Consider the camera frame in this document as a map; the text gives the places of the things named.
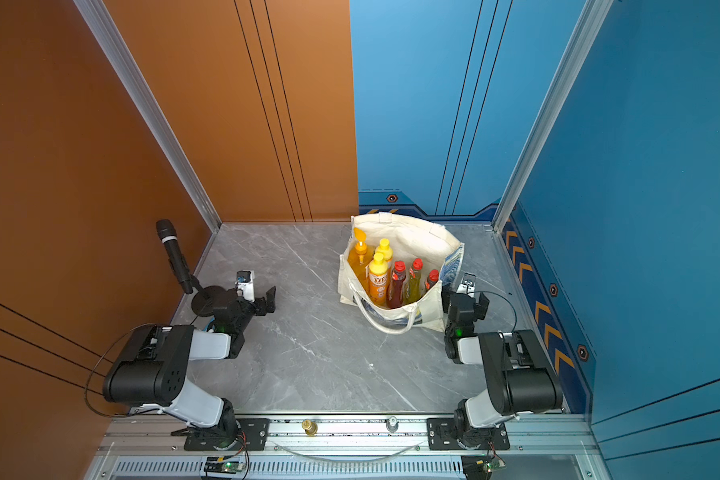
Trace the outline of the dark red soap bottle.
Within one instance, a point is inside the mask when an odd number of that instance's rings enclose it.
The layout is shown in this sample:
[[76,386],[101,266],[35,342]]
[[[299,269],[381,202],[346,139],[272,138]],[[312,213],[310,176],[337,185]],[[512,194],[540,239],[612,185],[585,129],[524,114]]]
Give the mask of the dark red soap bottle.
[[403,306],[406,277],[405,263],[401,260],[395,261],[391,270],[390,283],[387,290],[387,307],[389,309],[396,309]]
[[425,279],[424,291],[429,292],[440,280],[440,272],[432,269]]

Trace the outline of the green soap bottle red cap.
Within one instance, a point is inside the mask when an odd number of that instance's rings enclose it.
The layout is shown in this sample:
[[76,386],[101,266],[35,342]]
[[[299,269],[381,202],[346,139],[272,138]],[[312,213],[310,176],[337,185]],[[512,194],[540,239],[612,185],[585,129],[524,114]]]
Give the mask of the green soap bottle red cap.
[[412,304],[421,298],[421,274],[423,270],[423,261],[415,258],[409,270],[407,283],[404,290],[404,304]]

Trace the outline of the starry night canvas tote bag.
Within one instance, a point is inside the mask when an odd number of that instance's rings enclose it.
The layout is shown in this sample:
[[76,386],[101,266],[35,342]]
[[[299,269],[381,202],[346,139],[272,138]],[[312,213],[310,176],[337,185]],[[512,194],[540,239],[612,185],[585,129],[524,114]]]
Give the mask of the starry night canvas tote bag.
[[[352,235],[340,256],[338,293],[340,301],[356,307],[365,320],[377,330],[389,335],[401,335],[414,327],[434,331],[445,330],[442,295],[453,287],[461,271],[464,243],[450,233],[445,226],[393,213],[375,213],[355,216],[351,220]],[[375,305],[348,264],[348,255],[354,244],[353,228],[366,233],[367,243],[373,249],[382,238],[390,240],[393,249],[389,265],[389,283],[394,262],[406,265],[406,283],[415,258],[423,261],[421,274],[421,298],[412,304],[396,309]],[[440,272],[440,280],[429,292],[424,291],[425,279],[432,269]]]

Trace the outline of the orange bottle yellow cap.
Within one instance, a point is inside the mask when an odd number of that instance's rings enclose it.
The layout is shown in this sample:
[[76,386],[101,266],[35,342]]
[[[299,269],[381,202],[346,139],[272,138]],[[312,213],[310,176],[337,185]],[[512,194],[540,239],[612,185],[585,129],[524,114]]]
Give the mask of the orange bottle yellow cap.
[[381,253],[384,256],[384,261],[388,265],[392,263],[394,253],[389,239],[382,238],[379,242],[379,245],[376,247],[375,252]]
[[371,301],[380,307],[387,304],[387,290],[389,283],[389,265],[385,254],[376,252],[368,264],[368,295]]

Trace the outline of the large orange dish soap bottle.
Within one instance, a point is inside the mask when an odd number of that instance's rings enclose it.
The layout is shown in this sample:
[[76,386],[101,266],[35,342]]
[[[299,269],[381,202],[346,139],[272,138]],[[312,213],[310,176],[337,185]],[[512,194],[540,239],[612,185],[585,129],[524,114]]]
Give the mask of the large orange dish soap bottle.
[[354,244],[348,255],[348,264],[365,291],[368,290],[368,265],[373,259],[373,249],[368,246],[366,233],[354,227]]

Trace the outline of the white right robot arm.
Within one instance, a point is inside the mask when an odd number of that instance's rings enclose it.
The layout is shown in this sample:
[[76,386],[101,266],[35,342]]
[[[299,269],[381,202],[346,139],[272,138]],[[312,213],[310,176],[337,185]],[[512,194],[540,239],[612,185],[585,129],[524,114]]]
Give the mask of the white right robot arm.
[[456,364],[483,369],[485,388],[460,401],[454,411],[453,438],[465,449],[506,449],[503,425],[521,413],[543,414],[563,406],[558,374],[532,330],[476,333],[490,301],[481,293],[443,295],[444,347]]

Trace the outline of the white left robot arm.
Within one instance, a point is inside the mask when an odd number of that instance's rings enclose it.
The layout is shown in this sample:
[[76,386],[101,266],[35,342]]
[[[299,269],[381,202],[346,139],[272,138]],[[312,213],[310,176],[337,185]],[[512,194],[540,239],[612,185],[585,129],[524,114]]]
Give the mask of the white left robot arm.
[[193,298],[197,315],[211,319],[207,330],[189,324],[136,328],[105,377],[104,398],[183,421],[175,436],[217,450],[236,446],[243,431],[232,403],[189,380],[187,369],[192,361],[237,358],[253,317],[276,311],[276,292],[271,287],[249,300],[237,290],[208,287]]

